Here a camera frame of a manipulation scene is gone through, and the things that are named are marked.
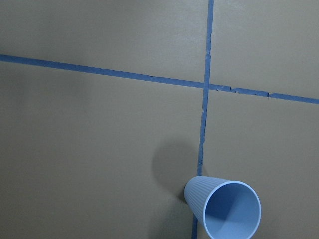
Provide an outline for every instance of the blue line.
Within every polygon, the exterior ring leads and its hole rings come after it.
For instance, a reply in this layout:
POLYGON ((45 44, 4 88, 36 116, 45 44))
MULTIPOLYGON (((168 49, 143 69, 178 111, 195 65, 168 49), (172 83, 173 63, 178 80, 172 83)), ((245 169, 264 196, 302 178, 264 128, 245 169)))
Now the blue line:
MULTIPOLYGON (((210 78, 210 50, 211 50, 211 34, 213 32, 213 12, 214 12, 214 0, 208 1, 208 16, 207 16, 207 34, 206 34, 206 55, 205 55, 205 75, 204 75, 204 88, 203 88, 203 105, 200 124, 200 137, 199 137, 199 150, 198 150, 198 162, 197 162, 197 176, 202 174, 203 166, 203 145, 205 142, 205 129, 207 119, 207 105, 209 94, 209 78, 210 78)), ((197 218, 193 217, 191 238, 197 239, 197 218)))
POLYGON ((69 70, 69 71, 79 71, 79 72, 93 73, 93 74, 99 74, 99 75, 116 76, 116 77, 123 77, 123 78, 143 80, 143 81, 159 82, 159 83, 166 83, 171 85, 188 86, 188 87, 195 87, 195 88, 204 87, 204 83, 202 82, 186 81, 186 80, 167 78, 167 77, 156 77, 156 76, 149 76, 149 75, 137 74, 137 73, 131 73, 131 72, 125 72, 125 71, 116 71, 116 70, 103 69, 103 68, 97 68, 97 67, 81 66, 81 65, 74 65, 74 64, 61 63, 61 62, 55 62, 55 61, 45 61, 45 60, 38 60, 38 59, 18 57, 18 56, 8 56, 8 55, 0 54, 0 61, 20 63, 20 64, 33 65, 33 66, 49 67, 49 68, 69 70))
POLYGON ((220 86, 220 85, 213 85, 213 84, 209 85, 209 89, 216 90, 216 91, 225 91, 225 92, 231 92, 231 93, 252 95, 252 96, 269 97, 269 98, 282 99, 282 100, 288 100, 288 101, 299 101, 299 102, 305 102, 305 103, 311 103, 311 104, 319 104, 319 99, 307 98, 307 97, 301 97, 301 96, 292 96, 292 95, 279 94, 279 93, 270 94, 267 91, 256 91, 256 90, 250 90, 250 89, 244 89, 244 88, 232 89, 230 86, 220 86))

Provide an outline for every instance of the floor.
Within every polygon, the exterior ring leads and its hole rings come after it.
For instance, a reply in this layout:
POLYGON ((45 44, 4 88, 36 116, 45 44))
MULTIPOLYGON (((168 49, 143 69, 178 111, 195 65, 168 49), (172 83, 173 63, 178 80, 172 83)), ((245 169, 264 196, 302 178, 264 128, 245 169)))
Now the floor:
POLYGON ((319 3, 0 3, 0 237, 206 239, 196 175, 317 238, 319 3))

